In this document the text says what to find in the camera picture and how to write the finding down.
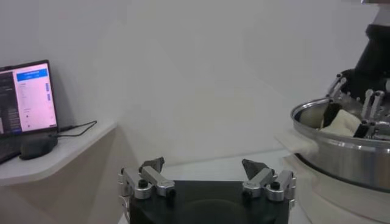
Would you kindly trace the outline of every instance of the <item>laptop screen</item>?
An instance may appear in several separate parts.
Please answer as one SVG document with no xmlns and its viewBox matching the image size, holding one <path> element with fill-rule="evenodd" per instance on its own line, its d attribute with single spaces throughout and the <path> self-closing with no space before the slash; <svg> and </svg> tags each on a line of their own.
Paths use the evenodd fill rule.
<svg viewBox="0 0 390 224">
<path fill-rule="evenodd" d="M 0 136 L 56 126 L 48 62 L 0 71 Z"/>
</svg>

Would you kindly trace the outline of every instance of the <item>screw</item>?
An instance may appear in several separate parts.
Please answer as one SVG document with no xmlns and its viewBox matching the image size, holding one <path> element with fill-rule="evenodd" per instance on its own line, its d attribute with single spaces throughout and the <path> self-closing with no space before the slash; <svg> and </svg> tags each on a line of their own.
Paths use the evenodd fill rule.
<svg viewBox="0 0 390 224">
<path fill-rule="evenodd" d="M 280 188 L 280 183 L 279 182 L 274 181 L 274 182 L 271 183 L 271 189 L 272 190 L 279 190 L 279 188 Z"/>
<path fill-rule="evenodd" d="M 139 180 L 139 182 L 138 182 L 138 187 L 141 189 L 147 188 L 148 185 L 149 185 L 149 183 L 144 179 Z"/>
</svg>

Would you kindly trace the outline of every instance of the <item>white shelf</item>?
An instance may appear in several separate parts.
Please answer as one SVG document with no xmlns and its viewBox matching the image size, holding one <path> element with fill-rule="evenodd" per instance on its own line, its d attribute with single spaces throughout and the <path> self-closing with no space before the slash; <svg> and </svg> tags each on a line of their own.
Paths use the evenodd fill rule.
<svg viewBox="0 0 390 224">
<path fill-rule="evenodd" d="M 115 127 L 114 122 L 99 122 L 80 137 L 58 139 L 58 145 L 45 156 L 27 161 L 16 157 L 0 164 L 0 186 L 37 181 L 55 174 Z M 77 133 L 83 128 L 68 133 Z"/>
</svg>

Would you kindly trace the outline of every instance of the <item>laptop keyboard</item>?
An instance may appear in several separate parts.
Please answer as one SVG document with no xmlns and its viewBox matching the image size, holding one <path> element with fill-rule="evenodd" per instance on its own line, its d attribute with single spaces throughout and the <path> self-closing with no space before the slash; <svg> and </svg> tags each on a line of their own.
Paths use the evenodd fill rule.
<svg viewBox="0 0 390 224">
<path fill-rule="evenodd" d="M 0 163 L 20 155 L 21 145 L 18 138 L 0 140 Z"/>
</svg>

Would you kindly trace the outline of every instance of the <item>stainless steel pot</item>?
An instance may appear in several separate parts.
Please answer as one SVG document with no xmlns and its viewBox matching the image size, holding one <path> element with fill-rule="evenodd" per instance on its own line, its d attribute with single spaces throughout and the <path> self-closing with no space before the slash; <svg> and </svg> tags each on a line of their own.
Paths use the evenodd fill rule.
<svg viewBox="0 0 390 224">
<path fill-rule="evenodd" d="M 329 99 L 304 103 L 291 112 L 294 128 L 314 140 L 318 150 L 297 155 L 312 168 L 336 179 L 377 191 L 390 192 L 390 142 L 321 132 Z"/>
</svg>

